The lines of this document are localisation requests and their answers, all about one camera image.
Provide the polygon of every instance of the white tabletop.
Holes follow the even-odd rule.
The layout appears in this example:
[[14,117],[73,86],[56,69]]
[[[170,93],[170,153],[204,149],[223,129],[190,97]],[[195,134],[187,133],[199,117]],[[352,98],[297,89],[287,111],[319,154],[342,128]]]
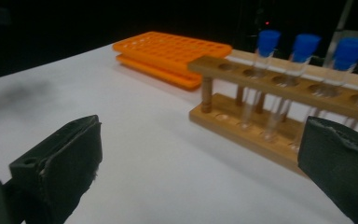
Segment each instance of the white tabletop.
[[[106,46],[0,78],[2,182],[24,152],[96,114],[103,162],[66,223],[351,223],[309,179],[192,123],[200,90],[175,88],[115,56]],[[214,89],[236,90],[220,81]]]

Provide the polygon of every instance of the test tube rack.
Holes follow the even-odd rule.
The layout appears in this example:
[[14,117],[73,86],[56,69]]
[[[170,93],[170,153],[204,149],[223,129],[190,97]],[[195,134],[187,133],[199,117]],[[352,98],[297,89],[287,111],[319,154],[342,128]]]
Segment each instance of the test tube rack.
[[[242,105],[244,102],[241,90],[251,88],[358,120],[358,106],[355,105],[358,91],[354,89],[341,87],[339,95],[335,97],[320,97],[312,94],[312,89],[320,85],[318,81],[300,77],[298,85],[283,88],[273,81],[282,76],[282,73],[268,70],[264,77],[254,79],[245,75],[252,69],[251,66],[210,56],[203,56],[189,63],[188,69],[202,75],[202,102],[190,111],[191,121],[303,176],[304,173],[297,166],[297,152],[291,149],[296,133],[303,128],[302,122],[284,119],[278,126],[276,140],[266,142],[261,133],[265,130],[271,112],[266,108],[259,108],[252,115],[252,128],[242,129],[241,113],[247,105]],[[213,94],[214,79],[238,85],[236,98],[218,92]]]

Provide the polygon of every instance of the blue cap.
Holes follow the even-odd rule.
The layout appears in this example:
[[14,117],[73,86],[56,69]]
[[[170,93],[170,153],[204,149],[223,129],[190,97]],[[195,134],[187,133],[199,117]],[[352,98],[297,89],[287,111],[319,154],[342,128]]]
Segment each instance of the blue cap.
[[334,53],[334,69],[348,70],[358,61],[358,38],[346,37],[338,42]]
[[293,45],[293,62],[304,63],[318,48],[321,38],[317,35],[301,34],[296,36]]
[[268,57],[278,44],[281,33],[274,30],[264,30],[258,34],[257,48],[263,57]]

